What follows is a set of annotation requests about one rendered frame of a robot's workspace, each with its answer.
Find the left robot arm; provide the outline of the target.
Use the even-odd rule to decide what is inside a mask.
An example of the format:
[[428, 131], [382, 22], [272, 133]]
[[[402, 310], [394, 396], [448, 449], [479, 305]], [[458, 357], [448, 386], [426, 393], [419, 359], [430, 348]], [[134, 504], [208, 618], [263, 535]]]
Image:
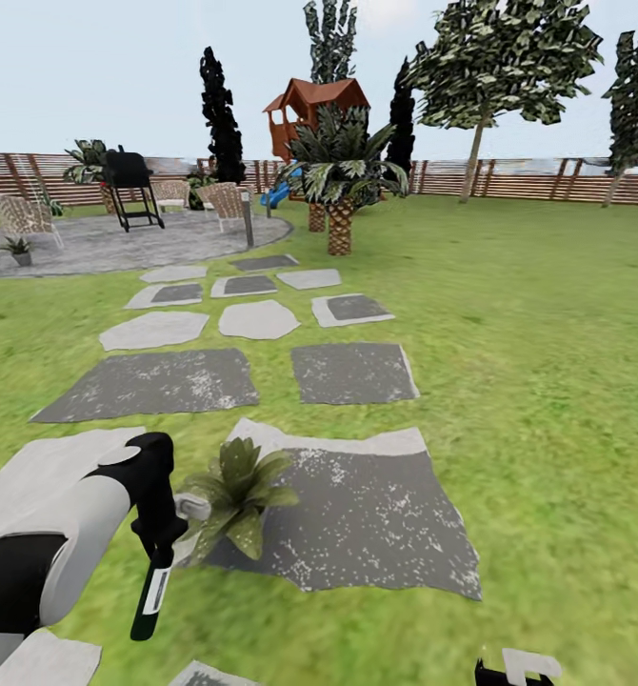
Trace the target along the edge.
[[0, 530], [0, 665], [31, 633], [68, 617], [137, 502], [130, 529], [150, 560], [158, 550], [163, 566], [189, 532], [186, 516], [209, 519], [208, 500], [171, 491], [166, 434], [144, 432], [96, 463], [63, 494]]

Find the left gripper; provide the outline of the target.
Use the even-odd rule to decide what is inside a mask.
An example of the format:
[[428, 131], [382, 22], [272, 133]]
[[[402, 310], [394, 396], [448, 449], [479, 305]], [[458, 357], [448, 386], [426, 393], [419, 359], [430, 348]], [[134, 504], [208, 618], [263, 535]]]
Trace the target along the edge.
[[135, 534], [140, 534], [141, 543], [150, 560], [157, 549], [163, 566], [171, 563], [172, 545], [189, 532], [186, 518], [176, 516], [174, 493], [171, 490], [167, 496], [152, 504], [139, 503], [137, 506], [140, 515], [130, 524], [130, 529]]

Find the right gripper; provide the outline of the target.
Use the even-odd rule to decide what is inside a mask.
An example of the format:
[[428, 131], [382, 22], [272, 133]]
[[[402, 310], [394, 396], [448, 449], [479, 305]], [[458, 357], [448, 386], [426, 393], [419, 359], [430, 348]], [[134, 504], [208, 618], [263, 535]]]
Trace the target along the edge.
[[[553, 675], [539, 675], [539, 680], [525, 677], [526, 686], [554, 686], [548, 679]], [[511, 686], [508, 683], [506, 672], [492, 671], [486, 669], [483, 665], [483, 659], [478, 658], [478, 663], [474, 669], [474, 676], [476, 677], [476, 686]]]

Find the insectifuge atomizer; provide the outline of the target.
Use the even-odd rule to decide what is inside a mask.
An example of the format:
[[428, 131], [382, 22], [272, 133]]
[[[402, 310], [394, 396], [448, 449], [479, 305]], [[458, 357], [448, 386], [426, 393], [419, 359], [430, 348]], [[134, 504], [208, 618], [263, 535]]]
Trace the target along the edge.
[[154, 550], [137, 613], [131, 624], [130, 638], [133, 641], [145, 641], [152, 637], [171, 570], [170, 565], [163, 566], [158, 550]]

